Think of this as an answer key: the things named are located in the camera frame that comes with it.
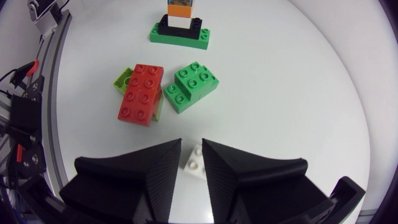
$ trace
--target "green lego baseplate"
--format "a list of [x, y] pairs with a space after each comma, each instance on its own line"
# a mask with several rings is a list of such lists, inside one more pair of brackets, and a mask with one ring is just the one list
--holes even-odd
[[215, 90], [218, 79], [198, 62], [174, 73], [174, 83], [164, 89], [166, 98], [181, 113]]
[[113, 82], [113, 86], [124, 95], [127, 85], [129, 84], [132, 75], [132, 69], [126, 68], [125, 71]]
[[[120, 76], [113, 82], [113, 86], [119, 90], [119, 92], [124, 96], [124, 92], [126, 92], [127, 85], [130, 81], [132, 75], [132, 68], [126, 68], [125, 71], [120, 74]], [[163, 94], [160, 96], [159, 106], [157, 107], [157, 111], [155, 115], [152, 116], [152, 121], [159, 121], [160, 114], [162, 112], [162, 105], [163, 105]]]
[[174, 37], [169, 35], [160, 35], [158, 33], [159, 23], [156, 23], [154, 28], [149, 34], [149, 39], [151, 42], [163, 43], [163, 44], [174, 44], [185, 47], [194, 47], [198, 49], [206, 50], [209, 45], [210, 30], [201, 29], [199, 34], [199, 39], [189, 39], [184, 37]]

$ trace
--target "lego duplo brick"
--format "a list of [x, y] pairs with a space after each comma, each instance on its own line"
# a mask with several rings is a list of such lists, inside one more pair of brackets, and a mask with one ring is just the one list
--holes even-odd
[[184, 171], [195, 177], [206, 180], [205, 162], [203, 161], [201, 145], [196, 145], [193, 148], [191, 156], [184, 167]]
[[167, 4], [178, 5], [178, 6], [192, 6], [191, 0], [168, 0]]
[[113, 82], [113, 86], [119, 90], [122, 94], [126, 91], [132, 75], [132, 69], [126, 68], [125, 71]]
[[159, 86], [163, 67], [137, 64], [119, 110], [118, 119], [149, 126], [155, 102], [160, 99]]
[[199, 18], [194, 18], [190, 22], [188, 29], [181, 27], [173, 27], [169, 23], [169, 16], [166, 14], [162, 17], [158, 26], [158, 34], [169, 35], [174, 37], [185, 37], [190, 39], [198, 40], [201, 31], [202, 20]]
[[174, 37], [169, 35], [160, 35], [158, 33], [159, 23], [156, 23], [149, 34], [149, 39], [154, 43], [173, 44], [185, 47], [193, 47], [206, 50], [209, 44], [210, 30], [201, 29], [199, 39], [190, 39], [184, 37]]
[[167, 14], [169, 16], [178, 16], [191, 18], [192, 16], [192, 7], [191, 6], [178, 6], [178, 5], [167, 5]]
[[[132, 75], [132, 69], [127, 68], [113, 83], [113, 86], [117, 90], [119, 90], [119, 92], [122, 93], [123, 95], [126, 92], [126, 88], [129, 84], [131, 75]], [[159, 121], [160, 112], [162, 111], [162, 103], [163, 103], [163, 94], [162, 94], [162, 88], [159, 85], [157, 88], [157, 94], [154, 103], [155, 108], [154, 108], [154, 114], [152, 115], [153, 121]]]
[[163, 106], [163, 94], [160, 94], [160, 100], [159, 102], [155, 105], [154, 108], [154, 115], [152, 116], [153, 121], [159, 121], [160, 119], [160, 114], [162, 112], [162, 106]]
[[191, 26], [191, 18], [168, 16], [167, 23], [170, 27], [189, 29]]
[[188, 100], [194, 101], [200, 100], [213, 85], [218, 84], [216, 77], [198, 62], [193, 62], [174, 73], [174, 82]]
[[198, 62], [176, 72], [174, 80], [175, 83], [166, 87], [164, 92], [177, 113], [195, 104], [215, 90], [219, 84], [217, 78]]

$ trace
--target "screw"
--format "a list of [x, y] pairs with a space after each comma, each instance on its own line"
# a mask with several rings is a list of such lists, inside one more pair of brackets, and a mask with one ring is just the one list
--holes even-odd
[[37, 163], [39, 162], [39, 158], [37, 157], [36, 154], [34, 154], [34, 155], [32, 156], [32, 162], [34, 162], [34, 164], [36, 164], [36, 165], [37, 165]]

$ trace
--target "red clip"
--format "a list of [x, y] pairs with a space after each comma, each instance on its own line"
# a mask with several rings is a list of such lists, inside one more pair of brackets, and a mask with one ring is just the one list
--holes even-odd
[[38, 66], [39, 66], [39, 61], [37, 59], [35, 59], [33, 67], [26, 73], [26, 76], [31, 77], [33, 75], [33, 73], [36, 72]]
[[22, 161], [22, 152], [23, 152], [24, 148], [18, 144], [17, 147], [17, 162], [21, 162]]

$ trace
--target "white lego brick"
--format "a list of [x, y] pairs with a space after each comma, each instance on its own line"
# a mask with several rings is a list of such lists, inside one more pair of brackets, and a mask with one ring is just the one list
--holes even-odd
[[179, 27], [189, 29], [191, 26], [191, 18], [168, 16], [169, 27]]
[[203, 160], [200, 145], [196, 145], [193, 148], [191, 156], [184, 167], [184, 171], [195, 177], [206, 180], [205, 161]]

